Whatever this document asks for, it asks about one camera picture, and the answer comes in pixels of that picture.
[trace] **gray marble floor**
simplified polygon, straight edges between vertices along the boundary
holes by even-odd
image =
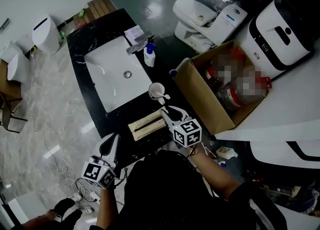
[[[101,138],[81,95],[66,42],[53,56],[41,51],[33,56],[34,61],[30,57],[29,81],[21,86],[23,100],[15,112],[17,117],[26,118],[28,122],[11,120],[10,129],[21,130],[20,134],[0,127],[0,176],[7,201],[35,191],[44,206],[50,209],[77,191],[71,179],[81,175],[84,161]],[[56,150],[58,169],[45,146]],[[122,203],[124,185],[125,182],[116,189],[116,198]],[[90,189],[99,194],[98,189],[91,186]],[[88,229],[86,220],[97,216],[98,204],[83,201],[80,205],[95,209],[94,214],[82,216],[75,227]]]

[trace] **wooden pallet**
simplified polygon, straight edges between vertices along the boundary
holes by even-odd
[[[92,0],[88,2],[88,6],[83,17],[80,18],[79,13],[73,16],[76,29],[116,10],[109,0]]]

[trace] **white rectangular sink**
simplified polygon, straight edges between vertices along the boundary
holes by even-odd
[[[130,47],[120,36],[84,56],[95,89],[107,112],[147,92],[151,80],[136,55],[128,55]]]

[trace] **person's left hand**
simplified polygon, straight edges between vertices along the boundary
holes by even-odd
[[[56,215],[57,213],[55,213],[53,210],[49,210],[44,214],[46,219],[48,219],[49,221],[53,221],[56,218]]]

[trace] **sink drain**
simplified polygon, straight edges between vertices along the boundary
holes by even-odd
[[[126,79],[129,79],[132,77],[132,72],[131,71],[125,71],[123,76],[126,78]]]

